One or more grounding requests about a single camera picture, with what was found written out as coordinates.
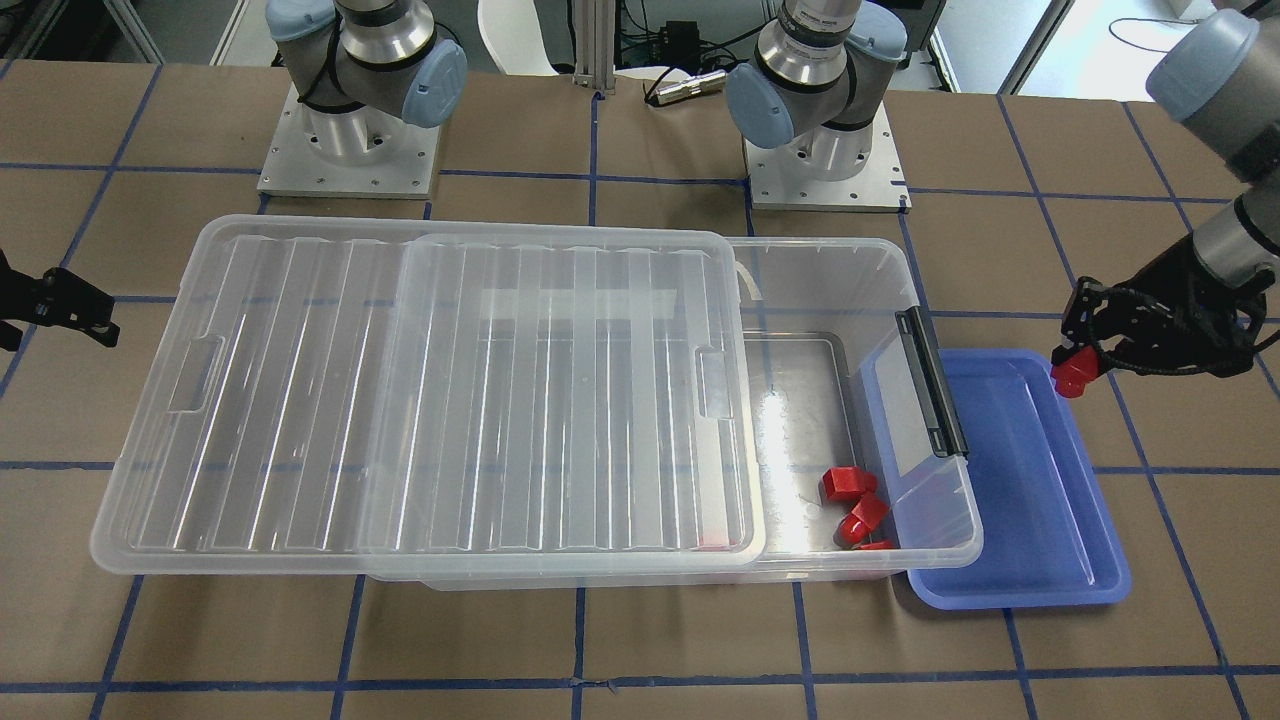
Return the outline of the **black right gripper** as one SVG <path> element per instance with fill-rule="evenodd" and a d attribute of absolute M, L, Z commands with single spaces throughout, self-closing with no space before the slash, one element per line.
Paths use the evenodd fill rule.
<path fill-rule="evenodd" d="M 65 268 L 44 277 L 12 268 L 1 251 L 1 350 L 15 352 L 24 337 L 15 322 L 78 331 L 99 345 L 115 348 L 120 327 L 113 322 L 115 299 Z"/>

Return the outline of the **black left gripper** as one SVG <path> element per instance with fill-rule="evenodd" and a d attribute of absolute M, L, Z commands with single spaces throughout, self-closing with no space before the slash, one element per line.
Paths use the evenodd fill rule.
<path fill-rule="evenodd" d="M 1062 315 L 1062 346 L 1089 345 L 1105 374 L 1239 375 L 1277 342 L 1276 333 L 1260 338 L 1275 282 L 1262 265 L 1242 287 L 1224 284 L 1187 236 L 1128 281 L 1079 277 Z"/>

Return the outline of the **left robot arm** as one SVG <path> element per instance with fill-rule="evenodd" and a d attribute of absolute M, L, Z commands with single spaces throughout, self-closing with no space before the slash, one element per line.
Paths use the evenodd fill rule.
<path fill-rule="evenodd" d="M 730 114 L 759 149 L 864 143 L 906 53 L 904 23 L 874 3 L 786 1 L 728 73 Z M 1277 282 L 1277 4 L 1216 10 L 1164 55 L 1146 88 L 1245 190 L 1132 278 L 1076 281 L 1051 356 L 1066 398 L 1112 370 L 1238 375 L 1277 342 L 1261 334 Z"/>

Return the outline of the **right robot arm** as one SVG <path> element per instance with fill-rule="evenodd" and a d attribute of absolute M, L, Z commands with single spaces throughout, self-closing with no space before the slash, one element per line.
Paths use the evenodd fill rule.
<path fill-rule="evenodd" d="M 265 20 L 296 91 L 298 136 L 328 174 L 393 163 L 412 131 L 443 126 L 463 96 L 465 50 L 425 1 L 270 1 Z M 3 348 L 23 325 L 116 345 L 115 300 L 65 268 L 40 277 L 3 265 Z"/>

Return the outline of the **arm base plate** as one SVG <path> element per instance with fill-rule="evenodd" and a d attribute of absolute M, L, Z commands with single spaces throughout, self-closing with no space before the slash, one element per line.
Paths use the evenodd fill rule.
<path fill-rule="evenodd" d="M 293 199 L 428 200 L 442 131 L 375 108 L 326 114 L 291 88 L 262 161 L 257 191 Z"/>
<path fill-rule="evenodd" d="M 860 129 L 820 126 L 777 149 L 746 140 L 742 149 L 755 208 L 874 214 L 913 208 L 884 104 Z"/>

